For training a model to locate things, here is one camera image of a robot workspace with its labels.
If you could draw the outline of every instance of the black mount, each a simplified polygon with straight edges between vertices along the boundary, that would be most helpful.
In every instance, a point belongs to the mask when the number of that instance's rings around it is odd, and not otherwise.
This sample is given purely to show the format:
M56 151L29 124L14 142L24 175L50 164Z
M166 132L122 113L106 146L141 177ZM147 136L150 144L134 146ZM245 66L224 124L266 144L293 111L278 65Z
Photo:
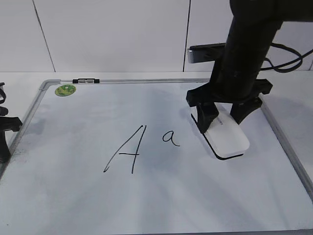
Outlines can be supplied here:
M0 83L0 104L6 100L6 95L3 91L4 83ZM18 117L4 117L8 114L7 108L0 106L0 163L7 162L11 153L5 140L5 131L18 132L22 126L22 122Z
M189 48L190 63L215 61L210 81L187 92L186 100L190 107L196 107L198 113L197 126L202 134L209 128L212 121L219 115L214 102L231 103L230 115L240 124L249 114L262 105L259 94L269 94L272 84L266 79L254 81L248 96L242 99L232 99L223 95L222 83L218 82L221 71L225 44L209 44Z

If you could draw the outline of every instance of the whiteboard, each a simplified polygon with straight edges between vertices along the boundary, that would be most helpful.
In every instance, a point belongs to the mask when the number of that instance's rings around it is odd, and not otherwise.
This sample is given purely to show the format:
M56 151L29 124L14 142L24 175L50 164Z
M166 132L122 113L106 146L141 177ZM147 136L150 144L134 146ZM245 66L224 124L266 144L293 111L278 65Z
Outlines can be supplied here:
M262 111L241 124L246 154L220 161L185 101L199 85L77 85L67 97L50 86L0 181L1 233L312 229L312 201ZM138 154L133 174L135 156L120 153Z

